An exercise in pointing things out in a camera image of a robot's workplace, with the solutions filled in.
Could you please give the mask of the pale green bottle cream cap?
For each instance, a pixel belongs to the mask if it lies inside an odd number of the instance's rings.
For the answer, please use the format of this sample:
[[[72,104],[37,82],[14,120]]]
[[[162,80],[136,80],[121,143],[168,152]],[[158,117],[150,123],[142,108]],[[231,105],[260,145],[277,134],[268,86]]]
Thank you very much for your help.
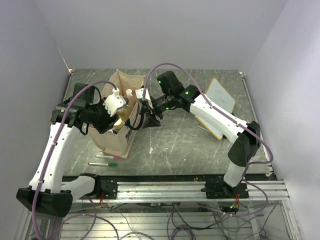
[[[125,122],[121,119],[121,118],[119,118],[115,123],[114,123],[114,125],[113,125],[113,130],[115,131],[115,132],[118,132],[118,131],[120,131],[121,129],[122,129],[122,127],[125,125]]]

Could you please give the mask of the pink liquid bottle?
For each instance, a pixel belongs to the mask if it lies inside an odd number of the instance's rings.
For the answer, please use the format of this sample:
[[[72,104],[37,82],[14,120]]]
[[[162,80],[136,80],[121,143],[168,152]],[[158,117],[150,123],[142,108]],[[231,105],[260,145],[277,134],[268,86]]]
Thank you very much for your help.
[[[136,99],[136,95],[135,95],[135,92],[128,88],[126,91],[125,91],[125,97],[128,98],[131,102],[133,102],[134,104],[137,102],[137,99]]]

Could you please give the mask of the amber liquid bottle white cap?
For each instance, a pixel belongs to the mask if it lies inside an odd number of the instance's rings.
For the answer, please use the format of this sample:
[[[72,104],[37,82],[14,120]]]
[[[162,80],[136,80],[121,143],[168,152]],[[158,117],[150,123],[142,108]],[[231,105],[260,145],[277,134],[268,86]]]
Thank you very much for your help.
[[[131,112],[132,112],[132,106],[128,103],[127,105],[117,110],[117,115],[121,119],[124,119],[126,121],[129,118]]]

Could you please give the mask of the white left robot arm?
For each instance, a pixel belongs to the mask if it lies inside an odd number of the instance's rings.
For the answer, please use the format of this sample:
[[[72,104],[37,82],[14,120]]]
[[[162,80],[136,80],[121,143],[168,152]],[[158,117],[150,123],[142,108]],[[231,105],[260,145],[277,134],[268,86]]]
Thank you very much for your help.
[[[32,180],[25,188],[19,188],[16,199],[33,216],[44,214],[65,217],[74,201],[87,196],[98,198],[102,193],[101,177],[82,173],[75,180],[62,184],[71,144],[79,135],[87,135],[83,125],[93,125],[100,133],[110,130],[119,119],[118,108],[125,100],[120,90],[112,83],[112,92],[93,103],[96,85],[78,83],[73,95],[52,111],[50,133],[42,159]]]

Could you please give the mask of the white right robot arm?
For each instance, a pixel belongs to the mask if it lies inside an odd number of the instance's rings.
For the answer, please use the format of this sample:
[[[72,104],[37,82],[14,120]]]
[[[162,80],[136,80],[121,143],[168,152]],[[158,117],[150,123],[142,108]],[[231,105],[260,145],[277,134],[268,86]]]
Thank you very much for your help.
[[[195,85],[184,87],[173,71],[169,70],[157,77],[163,95],[153,98],[147,88],[136,90],[136,98],[142,104],[141,114],[147,116],[144,128],[159,127],[163,112],[184,109],[203,119],[219,130],[231,143],[227,156],[230,160],[220,186],[226,198],[238,192],[238,186],[246,174],[247,166],[261,146],[260,125],[237,118],[210,100]]]

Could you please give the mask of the beige canvas tote bag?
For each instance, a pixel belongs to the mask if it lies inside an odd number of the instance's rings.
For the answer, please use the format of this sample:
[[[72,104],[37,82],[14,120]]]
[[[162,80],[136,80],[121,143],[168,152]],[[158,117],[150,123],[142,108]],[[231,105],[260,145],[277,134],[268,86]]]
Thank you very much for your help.
[[[140,89],[144,83],[143,75],[128,75],[120,70],[116,70],[115,73],[109,78],[109,81],[114,83],[120,90],[120,94],[126,98],[126,90],[132,89],[135,93],[137,89]],[[140,106],[136,102],[135,104],[128,100],[132,107],[131,114],[127,120],[130,120],[132,127],[139,125],[141,116],[139,115]],[[102,152],[119,156],[126,159],[128,157],[131,145],[136,135],[136,131],[130,129],[128,126],[123,126],[121,130],[115,132],[113,129],[107,131],[104,134],[100,134],[92,125],[88,129],[89,136],[94,144]]]

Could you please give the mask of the red-capped white marker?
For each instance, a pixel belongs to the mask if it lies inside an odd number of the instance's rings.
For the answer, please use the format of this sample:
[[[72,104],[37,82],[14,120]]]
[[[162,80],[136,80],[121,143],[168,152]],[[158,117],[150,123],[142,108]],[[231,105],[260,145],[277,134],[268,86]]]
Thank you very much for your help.
[[[97,154],[95,156],[97,159],[121,159],[120,156],[113,156],[113,155],[100,155],[100,154]]]

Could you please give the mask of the green-capped white marker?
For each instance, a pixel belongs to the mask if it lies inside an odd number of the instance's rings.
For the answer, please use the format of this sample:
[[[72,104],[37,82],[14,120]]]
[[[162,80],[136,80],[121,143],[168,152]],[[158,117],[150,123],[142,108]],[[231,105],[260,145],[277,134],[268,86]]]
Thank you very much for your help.
[[[117,163],[97,163],[97,162],[89,162],[89,166],[96,166],[96,167],[117,167]]]

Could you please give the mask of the aluminium mounting rail frame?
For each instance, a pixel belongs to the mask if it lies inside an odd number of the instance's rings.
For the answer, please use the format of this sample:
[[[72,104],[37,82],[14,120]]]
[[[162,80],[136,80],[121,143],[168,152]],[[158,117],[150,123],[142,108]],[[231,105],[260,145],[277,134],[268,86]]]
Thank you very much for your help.
[[[102,194],[63,218],[25,212],[19,240],[300,240],[289,192],[274,174],[102,177]]]

